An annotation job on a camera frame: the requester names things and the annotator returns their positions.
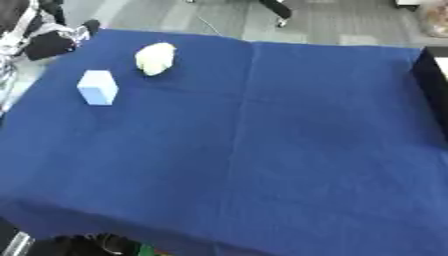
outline foam block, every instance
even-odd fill
[[[78,90],[89,105],[112,105],[118,86],[107,70],[88,70],[78,83]]]

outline white plush toy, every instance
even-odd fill
[[[169,43],[147,46],[135,55],[137,67],[148,76],[155,76],[173,66],[176,47]]]

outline floor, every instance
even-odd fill
[[[393,0],[286,0],[294,16],[284,28],[257,0],[78,0],[65,1],[68,22],[99,19],[103,27],[142,31],[221,34],[249,41],[422,47],[448,45],[425,36],[417,13]],[[20,61],[14,102],[51,61]]]

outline white object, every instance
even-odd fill
[[[89,105],[112,105],[118,86],[107,70],[88,70],[78,83],[78,90]]]
[[[135,55],[136,65],[148,76],[155,76],[171,68],[176,47],[169,43],[147,46]]]
[[[420,5],[423,3],[431,3],[434,0],[395,0],[397,5]]]
[[[448,78],[448,58],[436,58],[436,63],[445,77]]]

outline blue cloth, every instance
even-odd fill
[[[134,54],[167,41],[172,69]],[[102,31],[0,130],[0,215],[37,238],[112,232],[176,255],[448,254],[448,151],[417,50]],[[113,106],[76,89],[110,70]]]

